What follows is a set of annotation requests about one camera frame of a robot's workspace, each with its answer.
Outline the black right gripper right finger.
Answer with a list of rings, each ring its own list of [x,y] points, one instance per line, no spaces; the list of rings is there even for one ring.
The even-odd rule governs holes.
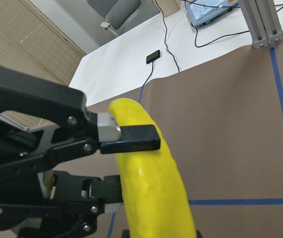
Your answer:
[[[97,230],[97,218],[122,203],[120,177],[49,172],[41,188],[37,174],[0,175],[0,231],[19,238],[83,238]]]

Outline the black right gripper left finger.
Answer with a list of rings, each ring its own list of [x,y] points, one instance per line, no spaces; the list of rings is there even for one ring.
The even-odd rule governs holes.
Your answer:
[[[36,174],[100,151],[151,151],[161,140],[153,123],[119,126],[109,113],[86,108],[83,92],[0,66],[0,114],[47,119],[35,132],[0,120],[0,174]]]

